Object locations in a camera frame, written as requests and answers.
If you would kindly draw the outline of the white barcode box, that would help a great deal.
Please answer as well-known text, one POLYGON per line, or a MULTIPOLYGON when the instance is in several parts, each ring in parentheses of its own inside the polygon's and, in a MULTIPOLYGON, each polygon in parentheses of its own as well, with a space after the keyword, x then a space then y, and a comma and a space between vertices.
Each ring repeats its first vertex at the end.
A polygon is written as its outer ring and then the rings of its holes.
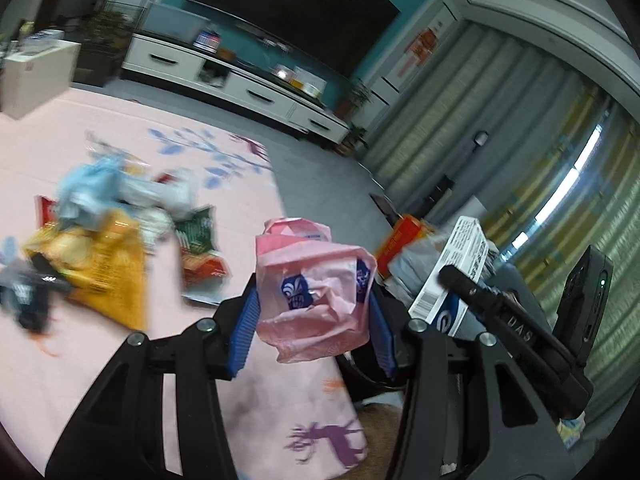
POLYGON ((409 307, 409 314, 435 330, 454 336, 468 310, 466 294, 482 275, 488 241, 480 222, 460 216, 434 269, 409 307))

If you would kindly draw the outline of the pink plastic bag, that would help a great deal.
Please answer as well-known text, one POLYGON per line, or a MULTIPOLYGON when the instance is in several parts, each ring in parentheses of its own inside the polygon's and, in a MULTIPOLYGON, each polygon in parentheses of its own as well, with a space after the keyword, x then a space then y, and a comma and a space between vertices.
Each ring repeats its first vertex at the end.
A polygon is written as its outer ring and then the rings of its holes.
POLYGON ((277 218, 255 238, 262 313, 257 335, 282 364, 332 358, 370 339, 369 296, 375 258, 332 240, 331 229, 304 218, 277 218))

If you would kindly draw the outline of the yellow chip bag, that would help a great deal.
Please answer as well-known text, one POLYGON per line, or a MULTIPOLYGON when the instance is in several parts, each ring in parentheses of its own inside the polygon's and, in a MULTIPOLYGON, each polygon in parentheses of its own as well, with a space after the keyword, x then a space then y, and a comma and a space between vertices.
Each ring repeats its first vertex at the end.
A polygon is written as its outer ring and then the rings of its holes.
POLYGON ((139 223, 125 211, 111 209, 99 231, 46 224, 23 252, 43 254, 72 284, 71 300, 130 330, 145 329, 145 251, 139 223))

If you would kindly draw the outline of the light blue face mask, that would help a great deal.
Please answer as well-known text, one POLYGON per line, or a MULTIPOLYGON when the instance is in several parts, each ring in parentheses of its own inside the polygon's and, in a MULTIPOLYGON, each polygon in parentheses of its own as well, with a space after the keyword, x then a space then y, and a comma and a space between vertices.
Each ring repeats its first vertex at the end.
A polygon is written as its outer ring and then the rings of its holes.
POLYGON ((56 193, 58 226, 99 231, 108 212, 117 206, 123 176, 124 160, 115 155, 101 156, 66 174, 56 193))

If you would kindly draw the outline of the green red snack wrapper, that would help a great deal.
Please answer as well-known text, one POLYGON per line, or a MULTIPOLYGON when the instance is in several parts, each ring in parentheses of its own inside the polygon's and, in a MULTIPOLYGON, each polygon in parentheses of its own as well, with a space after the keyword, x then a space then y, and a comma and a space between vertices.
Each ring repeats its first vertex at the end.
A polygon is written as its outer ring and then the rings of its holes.
POLYGON ((182 298, 194 304, 218 306, 230 270, 215 236, 215 208, 191 210, 175 223, 179 246, 182 298))

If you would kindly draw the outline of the orange red gift box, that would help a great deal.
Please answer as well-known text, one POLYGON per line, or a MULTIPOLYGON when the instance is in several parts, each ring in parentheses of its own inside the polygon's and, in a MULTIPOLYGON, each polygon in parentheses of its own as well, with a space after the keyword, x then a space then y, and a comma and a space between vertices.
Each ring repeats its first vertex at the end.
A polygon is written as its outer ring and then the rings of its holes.
POLYGON ((378 264, 378 274, 385 280, 390 276, 388 266, 402 248, 420 240, 420 238, 430 236, 435 230, 426 222, 413 217, 411 214, 404 214, 395 223, 392 232, 382 245, 375 252, 376 263, 378 264))

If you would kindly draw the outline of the upright vacuum cleaner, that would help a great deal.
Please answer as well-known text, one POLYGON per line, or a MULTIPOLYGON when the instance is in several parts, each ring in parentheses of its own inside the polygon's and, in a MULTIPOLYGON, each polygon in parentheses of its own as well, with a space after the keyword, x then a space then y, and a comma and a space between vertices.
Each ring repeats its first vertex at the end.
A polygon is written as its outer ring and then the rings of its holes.
POLYGON ((471 172, 480 163, 490 133, 477 130, 472 139, 472 146, 465 148, 459 157, 450 160, 442 178, 428 196, 427 203, 431 209, 424 219, 433 226, 441 226, 464 204, 469 195, 471 172))

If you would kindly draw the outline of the pink floral table cloth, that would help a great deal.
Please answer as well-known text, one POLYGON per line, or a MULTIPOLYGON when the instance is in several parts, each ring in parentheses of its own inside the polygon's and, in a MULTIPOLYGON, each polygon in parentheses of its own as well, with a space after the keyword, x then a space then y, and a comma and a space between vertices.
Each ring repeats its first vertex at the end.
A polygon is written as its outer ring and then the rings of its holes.
MULTIPOLYGON (((255 266, 255 238, 283 214, 265 147, 242 133, 135 102, 68 90, 20 119, 1 121, 1 253, 21 255, 37 229, 36 200, 55 197, 103 141, 140 159, 151 177, 186 170, 198 207, 213 211, 214 237, 239 295, 255 266)), ((43 470, 58 437, 108 359, 134 330, 181 333, 207 310, 181 295, 173 235, 146 252, 125 216, 96 255, 78 250, 85 287, 53 297, 43 335, 1 318, 1 423, 43 470)), ((367 441, 336 365, 281 364, 255 341, 233 382, 218 386, 231 453, 244 479, 333 479, 366 457, 367 441)))

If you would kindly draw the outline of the striped window curtain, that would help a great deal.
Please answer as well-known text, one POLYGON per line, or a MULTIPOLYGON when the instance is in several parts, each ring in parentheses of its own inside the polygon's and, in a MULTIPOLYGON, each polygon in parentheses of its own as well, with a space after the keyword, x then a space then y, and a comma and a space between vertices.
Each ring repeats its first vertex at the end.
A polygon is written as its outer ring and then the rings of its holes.
POLYGON ((363 162, 413 212, 454 182, 433 221, 476 198, 486 236, 549 321, 588 246, 612 260, 608 303, 587 364, 594 412, 639 379, 639 125, 600 86, 532 44, 477 24, 428 61, 363 162))

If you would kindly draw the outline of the potted plant by cabinet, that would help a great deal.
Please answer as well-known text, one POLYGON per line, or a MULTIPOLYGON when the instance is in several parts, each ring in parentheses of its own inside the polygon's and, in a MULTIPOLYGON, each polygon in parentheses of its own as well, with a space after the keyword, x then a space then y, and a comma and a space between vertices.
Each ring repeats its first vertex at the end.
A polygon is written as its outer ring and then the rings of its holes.
POLYGON ((335 151, 341 156, 348 157, 352 156, 360 146, 363 146, 367 150, 369 144, 366 140, 366 134, 366 128, 351 124, 344 139, 335 147, 335 151))

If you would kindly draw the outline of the black crumpled wrapper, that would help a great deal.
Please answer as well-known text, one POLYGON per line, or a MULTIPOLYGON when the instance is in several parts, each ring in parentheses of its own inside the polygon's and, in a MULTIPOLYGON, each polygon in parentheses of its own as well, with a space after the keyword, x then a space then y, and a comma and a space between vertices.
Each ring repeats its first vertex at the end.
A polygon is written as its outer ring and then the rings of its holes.
POLYGON ((67 296, 73 286, 40 252, 16 258, 1 270, 1 305, 21 328, 43 334, 49 323, 50 293, 67 296))

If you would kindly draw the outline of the white tv cabinet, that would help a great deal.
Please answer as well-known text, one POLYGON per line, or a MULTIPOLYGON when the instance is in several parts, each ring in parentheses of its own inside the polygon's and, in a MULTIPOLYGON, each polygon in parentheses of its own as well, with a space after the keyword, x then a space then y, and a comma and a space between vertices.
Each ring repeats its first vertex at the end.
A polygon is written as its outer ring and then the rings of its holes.
POLYGON ((335 144, 341 143, 349 132, 344 120, 303 91, 165 39, 132 36, 122 69, 207 94, 335 144))

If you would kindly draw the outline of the black television screen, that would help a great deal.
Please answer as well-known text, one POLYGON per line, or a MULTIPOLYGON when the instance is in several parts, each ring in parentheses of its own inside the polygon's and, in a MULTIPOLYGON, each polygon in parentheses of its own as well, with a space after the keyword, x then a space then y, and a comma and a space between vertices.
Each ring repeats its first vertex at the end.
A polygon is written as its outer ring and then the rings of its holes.
POLYGON ((390 0, 190 0, 239 18, 351 75, 399 10, 390 0))

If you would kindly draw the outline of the white small cabinet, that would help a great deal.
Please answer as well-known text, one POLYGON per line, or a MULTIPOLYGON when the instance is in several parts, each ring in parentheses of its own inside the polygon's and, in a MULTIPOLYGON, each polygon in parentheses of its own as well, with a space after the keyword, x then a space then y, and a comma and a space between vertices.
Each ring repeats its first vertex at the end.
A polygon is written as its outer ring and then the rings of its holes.
POLYGON ((70 88, 80 44, 58 40, 36 54, 14 53, 6 58, 1 78, 1 111, 20 119, 70 88))

